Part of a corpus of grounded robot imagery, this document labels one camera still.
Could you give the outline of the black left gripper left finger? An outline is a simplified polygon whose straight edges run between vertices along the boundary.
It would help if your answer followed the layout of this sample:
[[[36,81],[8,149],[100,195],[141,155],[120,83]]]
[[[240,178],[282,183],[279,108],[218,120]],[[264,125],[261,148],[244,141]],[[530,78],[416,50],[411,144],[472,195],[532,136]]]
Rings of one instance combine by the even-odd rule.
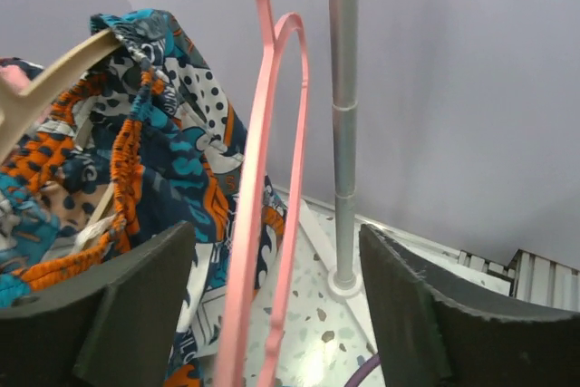
[[[2,385],[161,386],[194,243],[180,223],[2,310]]]

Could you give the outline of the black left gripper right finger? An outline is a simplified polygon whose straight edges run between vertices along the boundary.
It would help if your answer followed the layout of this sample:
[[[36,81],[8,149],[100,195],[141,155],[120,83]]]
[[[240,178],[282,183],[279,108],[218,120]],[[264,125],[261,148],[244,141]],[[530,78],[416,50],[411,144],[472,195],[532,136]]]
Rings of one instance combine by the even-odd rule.
[[[487,290],[372,225],[359,247],[387,385],[578,385],[577,313]]]

